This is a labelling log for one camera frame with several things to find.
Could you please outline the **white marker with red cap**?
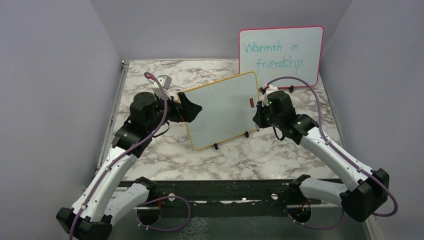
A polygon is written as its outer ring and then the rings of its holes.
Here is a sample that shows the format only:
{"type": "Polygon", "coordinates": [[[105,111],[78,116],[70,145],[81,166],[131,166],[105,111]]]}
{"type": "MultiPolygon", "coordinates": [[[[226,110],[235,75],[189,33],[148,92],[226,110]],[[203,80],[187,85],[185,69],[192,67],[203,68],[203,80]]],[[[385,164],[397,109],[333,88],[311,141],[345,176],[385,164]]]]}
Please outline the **white marker with red cap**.
{"type": "Polygon", "coordinates": [[[255,101],[254,101],[254,99],[253,99],[253,98],[250,98],[250,99],[249,99],[249,104],[250,104],[250,107],[251,107],[251,110],[252,110],[252,115],[253,115],[252,120],[253,120],[254,125],[255,125],[255,130],[256,130],[257,132],[259,132],[260,128],[259,128],[258,124],[254,121],[254,118],[255,118],[255,116],[256,116],[256,106],[255,106],[255,101]]]}

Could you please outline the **yellow framed whiteboard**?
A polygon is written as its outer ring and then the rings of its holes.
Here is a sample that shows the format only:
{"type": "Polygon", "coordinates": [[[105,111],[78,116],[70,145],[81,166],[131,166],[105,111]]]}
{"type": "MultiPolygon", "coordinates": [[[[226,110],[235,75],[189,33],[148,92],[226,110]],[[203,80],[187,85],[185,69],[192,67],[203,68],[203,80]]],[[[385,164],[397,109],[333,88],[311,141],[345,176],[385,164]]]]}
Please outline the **yellow framed whiteboard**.
{"type": "Polygon", "coordinates": [[[184,91],[202,111],[186,123],[193,149],[201,150],[255,131],[249,99],[259,100],[254,71],[244,72],[184,91]]]}

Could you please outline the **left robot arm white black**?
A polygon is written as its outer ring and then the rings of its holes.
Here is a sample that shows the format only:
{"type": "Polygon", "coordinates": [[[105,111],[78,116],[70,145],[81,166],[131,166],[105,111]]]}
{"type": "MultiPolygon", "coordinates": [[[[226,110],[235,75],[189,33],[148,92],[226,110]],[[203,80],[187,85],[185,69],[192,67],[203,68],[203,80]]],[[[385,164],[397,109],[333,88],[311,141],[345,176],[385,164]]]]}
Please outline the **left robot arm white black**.
{"type": "Polygon", "coordinates": [[[118,197],[112,195],[162,125],[190,123],[202,111],[185,93],[179,92],[178,97],[179,101],[175,101],[150,92],[135,95],[129,117],[112,140],[109,157],[79,199],[70,208],[62,207],[56,215],[69,239],[106,240],[113,226],[132,209],[155,203],[154,183],[145,177],[118,197]]]}

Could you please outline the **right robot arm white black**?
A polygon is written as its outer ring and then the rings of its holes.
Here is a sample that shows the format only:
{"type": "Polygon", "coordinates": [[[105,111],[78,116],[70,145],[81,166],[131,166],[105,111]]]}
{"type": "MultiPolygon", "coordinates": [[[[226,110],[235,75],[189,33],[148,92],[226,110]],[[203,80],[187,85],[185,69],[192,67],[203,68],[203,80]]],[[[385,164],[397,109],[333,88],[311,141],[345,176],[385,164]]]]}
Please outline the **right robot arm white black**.
{"type": "Polygon", "coordinates": [[[317,199],[341,207],[357,222],[364,222],[389,197],[389,174],[363,164],[334,142],[307,114],[298,114],[291,97],[282,90],[265,94],[255,105],[253,122],[261,129],[280,130],[281,139],[292,140],[328,166],[341,180],[335,183],[303,174],[289,184],[289,199],[300,204],[317,199]]]}

